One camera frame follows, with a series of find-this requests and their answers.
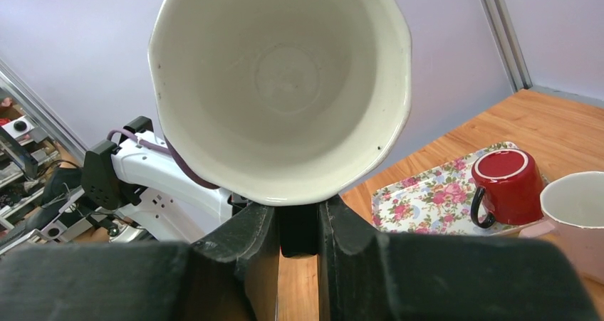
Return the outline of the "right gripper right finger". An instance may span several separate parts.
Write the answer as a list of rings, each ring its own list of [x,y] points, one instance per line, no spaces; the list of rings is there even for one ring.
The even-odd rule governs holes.
[[[322,320],[597,320],[566,257],[526,238],[384,233],[318,206]]]

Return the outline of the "left arm base link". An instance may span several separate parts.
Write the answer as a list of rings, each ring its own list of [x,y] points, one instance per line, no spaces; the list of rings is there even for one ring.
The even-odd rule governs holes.
[[[194,243],[231,218],[230,197],[225,189],[201,188],[190,197],[146,189],[139,204],[128,204],[115,213],[136,222],[158,241]]]

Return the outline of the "pink faceted mug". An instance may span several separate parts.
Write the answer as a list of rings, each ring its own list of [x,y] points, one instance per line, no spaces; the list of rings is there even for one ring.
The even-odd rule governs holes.
[[[523,238],[557,235],[577,271],[603,283],[603,173],[577,172],[557,179],[540,195],[544,220],[523,228]]]

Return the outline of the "dark green mug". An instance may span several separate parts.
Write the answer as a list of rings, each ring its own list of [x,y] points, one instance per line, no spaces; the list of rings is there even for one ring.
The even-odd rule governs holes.
[[[205,187],[273,206],[282,254],[378,167],[411,110],[396,0],[164,0],[147,58],[167,148]]]

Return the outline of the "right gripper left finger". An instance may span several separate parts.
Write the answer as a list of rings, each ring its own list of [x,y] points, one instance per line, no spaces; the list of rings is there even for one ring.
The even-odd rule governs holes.
[[[196,243],[28,246],[1,259],[3,320],[274,320],[275,211],[249,206]]]

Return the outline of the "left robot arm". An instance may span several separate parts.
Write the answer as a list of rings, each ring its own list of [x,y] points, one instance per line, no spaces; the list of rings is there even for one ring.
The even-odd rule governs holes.
[[[81,186],[90,200],[158,241],[193,243],[236,213],[231,192],[191,180],[143,116],[85,153]]]

